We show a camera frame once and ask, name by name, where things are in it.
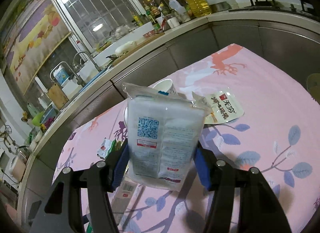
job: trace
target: metal pot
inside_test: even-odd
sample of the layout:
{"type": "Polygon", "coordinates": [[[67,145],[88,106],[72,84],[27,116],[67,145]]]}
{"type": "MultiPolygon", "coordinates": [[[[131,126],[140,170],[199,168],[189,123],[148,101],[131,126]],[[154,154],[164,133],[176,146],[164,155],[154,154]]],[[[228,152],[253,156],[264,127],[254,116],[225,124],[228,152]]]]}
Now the metal pot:
{"type": "Polygon", "coordinates": [[[25,162],[27,162],[28,158],[31,155],[31,152],[28,149],[28,146],[20,146],[18,148],[19,154],[25,159],[25,162]]]}

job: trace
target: cutting board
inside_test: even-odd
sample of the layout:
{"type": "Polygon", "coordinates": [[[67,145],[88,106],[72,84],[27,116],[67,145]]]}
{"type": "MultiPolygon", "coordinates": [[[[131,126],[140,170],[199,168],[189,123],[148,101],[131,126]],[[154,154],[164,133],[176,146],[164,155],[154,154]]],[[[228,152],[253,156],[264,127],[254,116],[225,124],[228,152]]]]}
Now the cutting board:
{"type": "Polygon", "coordinates": [[[132,53],[136,52],[137,50],[141,49],[142,47],[144,47],[145,45],[147,45],[148,43],[158,39],[159,37],[161,37],[162,35],[164,35],[164,32],[160,33],[160,34],[156,34],[154,36],[151,36],[150,38],[146,39],[145,41],[141,42],[139,45],[137,45],[137,47],[135,47],[133,50],[130,50],[129,52],[127,52],[126,54],[120,56],[119,58],[117,58],[115,61],[113,61],[113,63],[111,64],[111,66],[115,66],[118,63],[120,63],[121,61],[123,61],[125,58],[129,57],[132,53]]]}
{"type": "Polygon", "coordinates": [[[69,101],[57,83],[53,84],[53,86],[48,90],[47,95],[59,110],[69,101]]]}

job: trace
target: pink tablecloth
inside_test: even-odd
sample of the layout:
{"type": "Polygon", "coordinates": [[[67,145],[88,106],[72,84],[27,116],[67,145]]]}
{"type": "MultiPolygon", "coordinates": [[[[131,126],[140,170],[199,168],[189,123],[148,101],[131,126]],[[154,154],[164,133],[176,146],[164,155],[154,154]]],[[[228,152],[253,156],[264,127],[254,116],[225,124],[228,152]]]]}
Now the pink tablecloth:
{"type": "MultiPolygon", "coordinates": [[[[241,169],[258,167],[279,197],[292,232],[300,232],[320,205],[320,106],[308,92],[274,65],[235,44],[168,78],[189,99],[191,91],[205,95],[226,86],[232,89],[244,116],[204,128],[200,141],[217,158],[241,169]]],[[[63,167],[81,170],[99,161],[97,149],[104,138],[124,140],[125,105],[126,101],[119,103],[74,131],[60,155],[55,177],[63,167]]],[[[239,198],[236,194],[231,232],[238,221],[239,198]]],[[[180,192],[146,187],[134,209],[128,209],[123,230],[200,233],[211,200],[212,194],[204,190],[193,167],[180,192]]],[[[85,211],[85,190],[82,204],[85,211]]]]}

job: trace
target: cooking oil bottle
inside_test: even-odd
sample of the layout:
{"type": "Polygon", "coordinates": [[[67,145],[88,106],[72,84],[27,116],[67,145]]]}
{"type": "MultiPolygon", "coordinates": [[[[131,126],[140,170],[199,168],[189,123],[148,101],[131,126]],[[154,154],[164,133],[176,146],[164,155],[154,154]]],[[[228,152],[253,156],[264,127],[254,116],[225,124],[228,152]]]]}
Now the cooking oil bottle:
{"type": "Polygon", "coordinates": [[[189,4],[191,11],[197,18],[212,13],[207,0],[186,0],[186,2],[189,4]]]}

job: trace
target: green bowl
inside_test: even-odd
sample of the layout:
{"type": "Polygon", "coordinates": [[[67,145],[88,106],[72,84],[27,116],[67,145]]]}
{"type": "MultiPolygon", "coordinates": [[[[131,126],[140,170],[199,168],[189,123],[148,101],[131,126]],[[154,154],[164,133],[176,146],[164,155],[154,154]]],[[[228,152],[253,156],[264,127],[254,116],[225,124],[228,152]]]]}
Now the green bowl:
{"type": "Polygon", "coordinates": [[[41,117],[43,116],[43,114],[44,114],[44,111],[38,113],[38,114],[34,117],[34,119],[32,120],[32,124],[33,124],[34,126],[40,126],[40,125],[41,125],[40,120],[41,120],[41,117]]]}

